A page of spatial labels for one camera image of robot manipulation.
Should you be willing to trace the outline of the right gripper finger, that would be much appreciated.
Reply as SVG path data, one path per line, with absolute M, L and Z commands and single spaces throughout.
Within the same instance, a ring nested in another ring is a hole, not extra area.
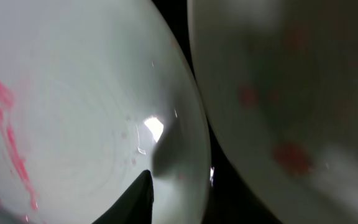
M 93 224 L 151 224 L 154 186 L 149 170 L 143 170 L 126 191 Z

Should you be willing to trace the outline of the light blue plate top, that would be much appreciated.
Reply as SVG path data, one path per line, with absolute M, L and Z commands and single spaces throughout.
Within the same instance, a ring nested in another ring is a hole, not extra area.
M 192 0 L 225 156 L 282 223 L 358 223 L 358 0 Z

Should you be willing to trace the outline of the light blue plate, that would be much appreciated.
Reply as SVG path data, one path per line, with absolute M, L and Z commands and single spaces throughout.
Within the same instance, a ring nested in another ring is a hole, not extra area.
M 358 223 L 358 0 L 192 0 L 225 156 L 282 223 Z
M 201 223 L 209 134 L 146 0 L 0 0 L 0 223 L 93 223 L 144 171 L 152 223 Z

